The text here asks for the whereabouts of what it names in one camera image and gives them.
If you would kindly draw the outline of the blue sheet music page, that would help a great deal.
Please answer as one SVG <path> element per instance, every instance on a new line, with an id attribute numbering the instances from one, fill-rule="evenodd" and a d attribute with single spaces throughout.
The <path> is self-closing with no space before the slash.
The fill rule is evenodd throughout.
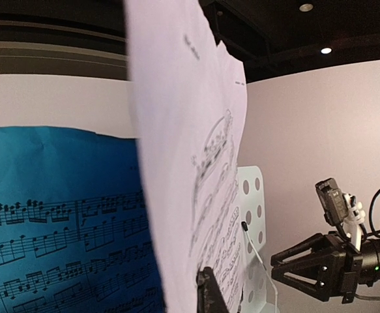
<path id="1" fill-rule="evenodd" d="M 163 312 L 136 141 L 0 127 L 0 312 Z"/>

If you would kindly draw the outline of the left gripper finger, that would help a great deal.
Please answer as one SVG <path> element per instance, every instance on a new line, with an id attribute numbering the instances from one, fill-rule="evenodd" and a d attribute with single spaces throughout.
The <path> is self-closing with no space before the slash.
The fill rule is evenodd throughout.
<path id="1" fill-rule="evenodd" d="M 197 313 L 228 313 L 226 303 L 211 267 L 197 272 Z"/>

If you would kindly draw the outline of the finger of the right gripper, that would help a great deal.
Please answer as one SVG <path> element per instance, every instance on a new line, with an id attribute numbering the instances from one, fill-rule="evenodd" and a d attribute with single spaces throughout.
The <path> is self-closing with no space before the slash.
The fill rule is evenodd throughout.
<path id="1" fill-rule="evenodd" d="M 309 260 L 299 258 L 272 266 L 271 277 L 314 299 L 327 302 L 331 297 L 340 297 L 339 274 L 336 261 L 321 258 Z"/>
<path id="2" fill-rule="evenodd" d="M 343 239 L 335 231 L 317 233 L 299 244 L 271 256 L 272 267 L 289 269 L 341 269 L 343 267 Z"/>

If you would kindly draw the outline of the round ceiling light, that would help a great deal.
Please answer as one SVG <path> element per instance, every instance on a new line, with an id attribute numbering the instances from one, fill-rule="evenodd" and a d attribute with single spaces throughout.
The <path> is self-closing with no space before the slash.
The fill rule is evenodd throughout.
<path id="1" fill-rule="evenodd" d="M 321 54 L 323 54 L 323 55 L 330 54 L 331 52 L 332 52 L 332 49 L 329 47 L 324 47 L 321 49 Z"/>
<path id="2" fill-rule="evenodd" d="M 299 5 L 299 10 L 301 12 L 309 12 L 314 8 L 314 5 L 312 3 L 303 3 Z"/>

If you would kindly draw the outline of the white perforated music stand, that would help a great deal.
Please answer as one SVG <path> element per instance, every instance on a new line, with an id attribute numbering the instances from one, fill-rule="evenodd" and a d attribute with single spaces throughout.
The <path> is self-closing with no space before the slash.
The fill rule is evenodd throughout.
<path id="1" fill-rule="evenodd" d="M 241 221 L 244 239 L 244 286 L 242 312 L 278 312 L 278 290 L 267 271 L 263 248 L 267 242 L 265 193 L 257 166 L 238 169 Z"/>

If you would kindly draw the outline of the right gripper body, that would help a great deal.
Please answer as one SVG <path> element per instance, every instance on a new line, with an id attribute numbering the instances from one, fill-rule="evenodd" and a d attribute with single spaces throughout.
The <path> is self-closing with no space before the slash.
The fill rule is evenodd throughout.
<path id="1" fill-rule="evenodd" d="M 359 285 L 371 287 L 380 280 L 380 234 L 375 231 L 373 224 L 370 224 L 370 228 L 360 251 L 343 240 L 343 267 L 336 271 L 343 304 L 352 303 L 355 299 L 380 301 L 380 296 L 357 294 Z"/>

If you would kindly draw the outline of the lilac sheet music page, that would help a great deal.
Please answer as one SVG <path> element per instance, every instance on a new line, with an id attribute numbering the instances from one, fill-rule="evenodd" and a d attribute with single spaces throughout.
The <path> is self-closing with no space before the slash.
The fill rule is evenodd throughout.
<path id="1" fill-rule="evenodd" d="M 167 310 L 195 312 L 196 276 L 210 267 L 224 311 L 236 312 L 243 64 L 215 40 L 197 1 L 124 5 L 139 165 Z"/>

